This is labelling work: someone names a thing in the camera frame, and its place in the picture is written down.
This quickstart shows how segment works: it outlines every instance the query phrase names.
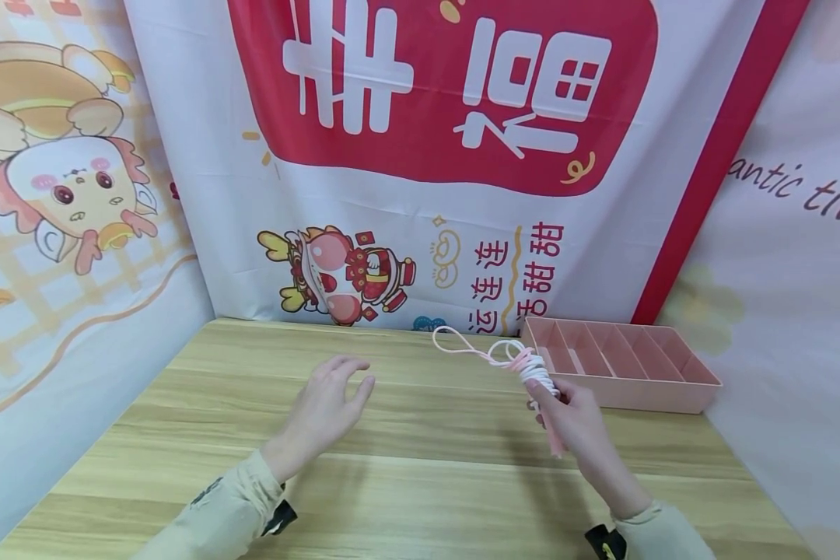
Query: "wooden table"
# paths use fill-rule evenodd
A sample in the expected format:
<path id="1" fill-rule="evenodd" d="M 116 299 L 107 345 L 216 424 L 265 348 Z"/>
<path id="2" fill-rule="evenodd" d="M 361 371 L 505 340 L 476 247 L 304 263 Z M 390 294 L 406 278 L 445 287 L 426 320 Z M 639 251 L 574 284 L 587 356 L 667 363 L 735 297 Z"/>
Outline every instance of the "wooden table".
<path id="1" fill-rule="evenodd" d="M 479 348 L 491 338 L 474 337 Z M 377 385 L 354 432 L 289 485 L 300 519 L 248 558 L 595 558 L 608 520 L 551 459 L 512 373 L 429 334 L 215 320 L 0 546 L 0 559 L 129 558 L 283 423 L 312 367 L 349 353 Z M 719 558 L 813 558 L 703 417 L 607 411 L 622 457 Z"/>

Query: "pink storage tray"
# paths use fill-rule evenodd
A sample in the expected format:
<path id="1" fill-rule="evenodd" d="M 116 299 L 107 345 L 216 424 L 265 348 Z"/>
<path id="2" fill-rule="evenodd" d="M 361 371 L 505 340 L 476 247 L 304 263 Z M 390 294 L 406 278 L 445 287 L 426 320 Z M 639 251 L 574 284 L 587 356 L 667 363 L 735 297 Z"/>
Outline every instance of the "pink storage tray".
<path id="1" fill-rule="evenodd" d="M 527 317 L 520 340 L 603 407 L 699 414 L 722 386 L 671 327 Z"/>

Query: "wrist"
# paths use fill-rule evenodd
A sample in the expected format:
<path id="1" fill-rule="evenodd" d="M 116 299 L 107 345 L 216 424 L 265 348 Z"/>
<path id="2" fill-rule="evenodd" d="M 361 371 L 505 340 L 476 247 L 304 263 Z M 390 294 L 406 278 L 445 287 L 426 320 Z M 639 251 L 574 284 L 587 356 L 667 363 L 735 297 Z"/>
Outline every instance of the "wrist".
<path id="1" fill-rule="evenodd" d="M 634 473 L 628 470 L 618 453 L 615 458 L 596 465 L 580 465 L 579 470 L 607 503 L 616 519 L 631 519 L 645 512 L 653 503 L 653 496 L 644 489 Z"/>
<path id="2" fill-rule="evenodd" d="M 271 437 L 259 450 L 261 458 L 280 485 L 295 477 L 306 462 L 298 446 L 284 435 Z"/>

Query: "sleeve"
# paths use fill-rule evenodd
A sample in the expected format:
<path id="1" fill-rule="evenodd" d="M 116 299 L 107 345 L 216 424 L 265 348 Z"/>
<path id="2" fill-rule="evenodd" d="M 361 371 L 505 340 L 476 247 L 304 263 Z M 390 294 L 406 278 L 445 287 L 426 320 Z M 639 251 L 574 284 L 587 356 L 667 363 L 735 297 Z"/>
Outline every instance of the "sleeve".
<path id="1" fill-rule="evenodd" d="M 283 488 L 255 450 L 202 491 L 135 560 L 235 560 L 261 536 Z"/>
<path id="2" fill-rule="evenodd" d="M 628 560 L 715 560 L 697 530 L 672 506 L 654 502 L 630 520 L 614 520 Z"/>

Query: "yellow ribbon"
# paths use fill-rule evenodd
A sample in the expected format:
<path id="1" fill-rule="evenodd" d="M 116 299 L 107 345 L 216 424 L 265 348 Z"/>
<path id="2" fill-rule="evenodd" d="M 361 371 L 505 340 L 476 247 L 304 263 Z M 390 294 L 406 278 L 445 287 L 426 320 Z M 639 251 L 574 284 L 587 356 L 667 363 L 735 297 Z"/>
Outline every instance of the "yellow ribbon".
<path id="1" fill-rule="evenodd" d="M 581 161 L 579 161 L 578 159 L 574 159 L 573 161 L 571 161 L 569 165 L 566 166 L 566 173 L 567 175 L 569 175 L 569 178 L 561 181 L 561 183 L 573 184 L 575 182 L 580 181 L 581 178 L 586 176 L 591 171 L 593 163 L 595 163 L 596 159 L 597 156 L 595 155 L 595 153 L 589 152 L 589 162 L 587 163 L 587 165 L 583 166 L 583 163 L 581 163 Z"/>

